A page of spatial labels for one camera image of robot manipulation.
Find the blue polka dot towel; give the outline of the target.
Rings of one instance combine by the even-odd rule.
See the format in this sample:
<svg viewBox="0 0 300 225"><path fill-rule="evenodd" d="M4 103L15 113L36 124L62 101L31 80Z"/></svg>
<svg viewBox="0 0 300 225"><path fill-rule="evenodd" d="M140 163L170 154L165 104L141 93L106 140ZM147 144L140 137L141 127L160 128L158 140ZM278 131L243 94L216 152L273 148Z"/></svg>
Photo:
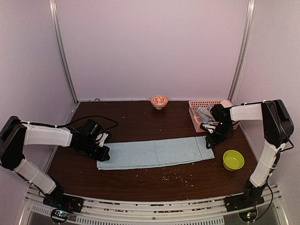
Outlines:
<svg viewBox="0 0 300 225"><path fill-rule="evenodd" d="M208 122L214 121L214 117L211 114L210 110L211 110L210 105L208 105L207 107L199 107L196 110L196 114L198 115L198 117L202 123L208 123Z"/></svg>

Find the plain light blue towel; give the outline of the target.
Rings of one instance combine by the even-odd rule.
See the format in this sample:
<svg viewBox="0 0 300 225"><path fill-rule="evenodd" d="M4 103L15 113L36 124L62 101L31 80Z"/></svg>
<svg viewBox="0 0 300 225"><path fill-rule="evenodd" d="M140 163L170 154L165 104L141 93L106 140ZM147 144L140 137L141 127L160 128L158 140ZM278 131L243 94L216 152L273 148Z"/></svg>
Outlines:
<svg viewBox="0 0 300 225"><path fill-rule="evenodd" d="M214 159L204 136L108 143L110 160L97 161L98 170L148 169Z"/></svg>

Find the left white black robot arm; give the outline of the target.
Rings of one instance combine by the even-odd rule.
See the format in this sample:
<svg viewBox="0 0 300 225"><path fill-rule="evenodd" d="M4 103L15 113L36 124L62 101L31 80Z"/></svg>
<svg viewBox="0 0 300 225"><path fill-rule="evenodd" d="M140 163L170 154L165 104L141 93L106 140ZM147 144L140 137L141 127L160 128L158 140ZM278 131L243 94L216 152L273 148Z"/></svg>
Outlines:
<svg viewBox="0 0 300 225"><path fill-rule="evenodd" d="M36 186L57 208L65 207L68 201L61 185L32 163L23 148L29 145L70 147L96 161L110 160L110 149L104 145L109 133L94 121L94 116L86 116L85 120L83 126L73 128L69 123L50 125L10 117L0 132L0 165Z"/></svg>

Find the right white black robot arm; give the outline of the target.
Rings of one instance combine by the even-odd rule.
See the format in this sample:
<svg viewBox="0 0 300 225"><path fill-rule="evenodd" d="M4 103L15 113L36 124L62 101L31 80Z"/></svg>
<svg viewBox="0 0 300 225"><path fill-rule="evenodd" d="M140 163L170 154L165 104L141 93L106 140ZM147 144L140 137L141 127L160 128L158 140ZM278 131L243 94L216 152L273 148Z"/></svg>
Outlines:
<svg viewBox="0 0 300 225"><path fill-rule="evenodd" d="M243 103L238 106L223 107L217 104L211 114L217 125L203 123L200 127L208 132L206 146L214 147L223 142L232 130L234 122L261 120L263 122L264 148L259 162L247 180L240 203L250 207L262 195L271 173L276 169L285 145L290 143L294 125L282 100L270 100L257 103Z"/></svg>

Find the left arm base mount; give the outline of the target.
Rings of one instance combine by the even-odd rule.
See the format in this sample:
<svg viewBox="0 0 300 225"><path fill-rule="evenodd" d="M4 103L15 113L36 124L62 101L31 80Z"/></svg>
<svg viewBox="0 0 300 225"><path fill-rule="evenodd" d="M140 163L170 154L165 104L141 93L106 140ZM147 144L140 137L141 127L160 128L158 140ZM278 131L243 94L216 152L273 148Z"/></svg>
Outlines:
<svg viewBox="0 0 300 225"><path fill-rule="evenodd" d="M55 202L49 197L44 197L43 204L53 208L61 209L67 212L80 213L83 207L84 199L70 195L63 195L62 201Z"/></svg>

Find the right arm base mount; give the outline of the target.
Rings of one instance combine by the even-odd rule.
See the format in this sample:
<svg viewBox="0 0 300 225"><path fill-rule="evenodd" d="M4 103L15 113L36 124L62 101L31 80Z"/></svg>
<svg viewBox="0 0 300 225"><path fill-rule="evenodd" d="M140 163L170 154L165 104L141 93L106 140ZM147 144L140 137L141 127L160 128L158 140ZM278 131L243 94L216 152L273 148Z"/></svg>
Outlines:
<svg viewBox="0 0 300 225"><path fill-rule="evenodd" d="M258 197L257 200L246 200L243 194L227 196L224 198L224 203L227 212L242 210L246 208L254 207L256 204L264 203L262 196Z"/></svg>

